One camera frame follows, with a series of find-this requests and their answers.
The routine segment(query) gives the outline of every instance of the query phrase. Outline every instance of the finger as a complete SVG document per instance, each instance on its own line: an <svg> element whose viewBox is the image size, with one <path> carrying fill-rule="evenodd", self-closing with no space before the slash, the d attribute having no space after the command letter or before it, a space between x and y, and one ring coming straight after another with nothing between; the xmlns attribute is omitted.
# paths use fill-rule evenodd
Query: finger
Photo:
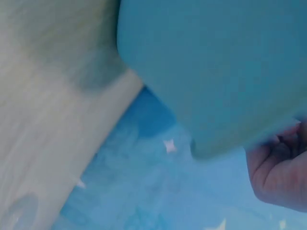
<svg viewBox="0 0 307 230"><path fill-rule="evenodd" d="M260 145L252 150L246 150L246 160L250 179L255 171L266 161L272 148L279 143L275 136L270 141Z"/></svg>
<svg viewBox="0 0 307 230"><path fill-rule="evenodd" d="M263 162L260 162L258 156L267 156ZM274 147L271 152L268 152L268 148L262 147L257 152L249 152L247 154L248 159L248 172L250 176L251 185L253 187L255 195L262 201L270 202L266 194L267 184L273 185L274 182L268 181L267 178L272 169L279 163L288 159L291 155L290 149L284 144L280 143Z"/></svg>
<svg viewBox="0 0 307 230"><path fill-rule="evenodd" d="M301 124L300 122L298 122L295 126L283 131L282 133L278 134L278 136L288 136L288 135L293 135L295 133L297 133L299 131L299 129L301 128Z"/></svg>

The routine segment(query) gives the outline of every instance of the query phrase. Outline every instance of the blue fabric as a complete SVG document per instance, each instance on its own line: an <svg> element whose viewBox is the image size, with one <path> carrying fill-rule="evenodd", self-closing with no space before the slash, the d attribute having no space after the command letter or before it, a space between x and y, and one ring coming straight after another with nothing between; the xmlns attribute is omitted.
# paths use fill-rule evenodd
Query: blue fabric
<svg viewBox="0 0 307 230"><path fill-rule="evenodd" d="M191 157L190 139L172 114L142 91L52 230L307 229L306 214L254 197L242 149L198 162Z"/></svg>
<svg viewBox="0 0 307 230"><path fill-rule="evenodd" d="M306 9L305 0L122 0L118 50L199 155L215 155L263 141L306 107Z"/></svg>

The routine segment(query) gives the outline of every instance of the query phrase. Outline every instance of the blue cloth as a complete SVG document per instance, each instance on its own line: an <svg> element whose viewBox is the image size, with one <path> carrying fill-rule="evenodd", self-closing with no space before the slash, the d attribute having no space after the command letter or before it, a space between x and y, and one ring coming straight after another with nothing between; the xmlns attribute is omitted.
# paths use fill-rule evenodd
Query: blue cloth
<svg viewBox="0 0 307 230"><path fill-rule="evenodd" d="M305 214L254 197L242 149L199 162L190 141L172 114L142 91L52 230L307 229Z"/></svg>

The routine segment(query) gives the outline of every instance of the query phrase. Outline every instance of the white star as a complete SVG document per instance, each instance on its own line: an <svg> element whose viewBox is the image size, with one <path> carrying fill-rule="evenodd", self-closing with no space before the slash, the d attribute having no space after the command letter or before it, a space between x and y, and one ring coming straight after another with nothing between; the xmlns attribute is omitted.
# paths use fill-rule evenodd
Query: white star
<svg viewBox="0 0 307 230"><path fill-rule="evenodd" d="M166 147L166 152L167 153L170 153L170 152L176 152L177 151L177 148L176 146L174 145L174 139L171 139L171 140L164 140L164 145Z"/></svg>
<svg viewBox="0 0 307 230"><path fill-rule="evenodd" d="M287 224L286 224L286 220L285 220L285 219L279 221L279 228L280 228L281 230L284 230L284 229L286 228L286 226L287 226Z"/></svg>
<svg viewBox="0 0 307 230"><path fill-rule="evenodd" d="M217 228L205 228L204 230L225 230L226 229L226 219Z"/></svg>
<svg viewBox="0 0 307 230"><path fill-rule="evenodd" d="M86 188L86 185L82 180L78 181L77 186L80 187L80 188Z"/></svg>

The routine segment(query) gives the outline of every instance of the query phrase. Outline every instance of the human hand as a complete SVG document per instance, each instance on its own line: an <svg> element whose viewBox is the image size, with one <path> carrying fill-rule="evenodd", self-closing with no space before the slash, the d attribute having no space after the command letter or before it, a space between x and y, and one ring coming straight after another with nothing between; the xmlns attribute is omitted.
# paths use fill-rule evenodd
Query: human hand
<svg viewBox="0 0 307 230"><path fill-rule="evenodd" d="M252 188L263 202L307 212L307 123L246 152Z"/></svg>

